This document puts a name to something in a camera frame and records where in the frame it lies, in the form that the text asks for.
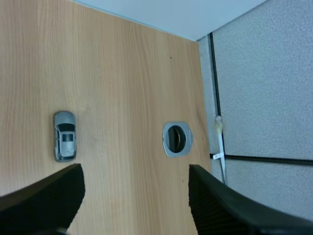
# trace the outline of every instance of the white cable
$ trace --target white cable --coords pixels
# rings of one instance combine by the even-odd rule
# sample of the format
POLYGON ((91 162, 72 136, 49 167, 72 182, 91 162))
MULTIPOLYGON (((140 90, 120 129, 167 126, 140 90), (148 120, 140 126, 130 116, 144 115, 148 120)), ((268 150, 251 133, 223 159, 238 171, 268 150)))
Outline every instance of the white cable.
POLYGON ((214 160, 221 159, 223 182, 225 185, 227 185, 226 168, 225 168, 225 154, 224 154, 223 138, 222 138, 223 124, 222 124, 222 117, 221 116, 215 117, 215 128, 216 128, 216 132, 217 132, 218 139, 219 139, 220 152, 218 154, 213 155, 213 159, 214 160))

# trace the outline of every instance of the toy car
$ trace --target toy car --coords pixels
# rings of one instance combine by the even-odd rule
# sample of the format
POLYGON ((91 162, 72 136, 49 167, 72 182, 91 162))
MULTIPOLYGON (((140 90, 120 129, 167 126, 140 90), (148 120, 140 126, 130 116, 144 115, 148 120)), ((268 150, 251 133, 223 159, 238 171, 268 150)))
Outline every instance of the toy car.
POLYGON ((76 158, 76 119, 68 111, 54 115, 54 155, 57 162, 69 162, 76 158))

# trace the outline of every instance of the white wall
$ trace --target white wall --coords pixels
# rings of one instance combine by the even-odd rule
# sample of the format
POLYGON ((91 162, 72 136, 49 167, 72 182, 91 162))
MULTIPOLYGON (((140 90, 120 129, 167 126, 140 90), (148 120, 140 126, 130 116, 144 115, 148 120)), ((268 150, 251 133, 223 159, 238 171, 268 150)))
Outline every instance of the white wall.
POLYGON ((196 41, 265 0, 74 0, 196 41))

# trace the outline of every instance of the wooden desk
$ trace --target wooden desk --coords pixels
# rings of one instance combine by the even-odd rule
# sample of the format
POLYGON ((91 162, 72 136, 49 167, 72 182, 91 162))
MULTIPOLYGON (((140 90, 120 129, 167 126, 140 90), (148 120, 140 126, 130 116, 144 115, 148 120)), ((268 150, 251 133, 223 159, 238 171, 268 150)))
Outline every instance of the wooden desk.
POLYGON ((0 0, 0 195, 72 164, 53 157, 52 117, 77 118, 86 196, 74 235, 191 235, 188 167, 209 148, 198 44, 66 0, 0 0), (186 121, 191 153, 162 129, 186 121))

